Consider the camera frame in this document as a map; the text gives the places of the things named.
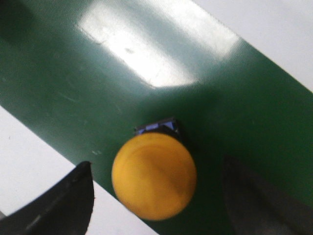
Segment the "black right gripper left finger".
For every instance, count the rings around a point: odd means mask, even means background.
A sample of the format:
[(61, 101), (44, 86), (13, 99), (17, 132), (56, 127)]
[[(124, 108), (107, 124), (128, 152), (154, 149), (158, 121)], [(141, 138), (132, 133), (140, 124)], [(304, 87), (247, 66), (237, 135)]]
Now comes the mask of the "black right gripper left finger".
[(90, 162), (79, 163), (44, 194), (0, 221), (2, 235), (84, 235), (94, 206)]

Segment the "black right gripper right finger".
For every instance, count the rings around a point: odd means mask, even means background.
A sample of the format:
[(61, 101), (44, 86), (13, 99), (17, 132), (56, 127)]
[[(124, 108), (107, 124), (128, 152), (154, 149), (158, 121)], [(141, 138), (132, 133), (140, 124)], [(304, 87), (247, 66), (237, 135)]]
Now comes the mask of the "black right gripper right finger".
[(224, 204), (236, 235), (311, 235), (313, 209), (280, 191), (238, 159), (225, 157)]

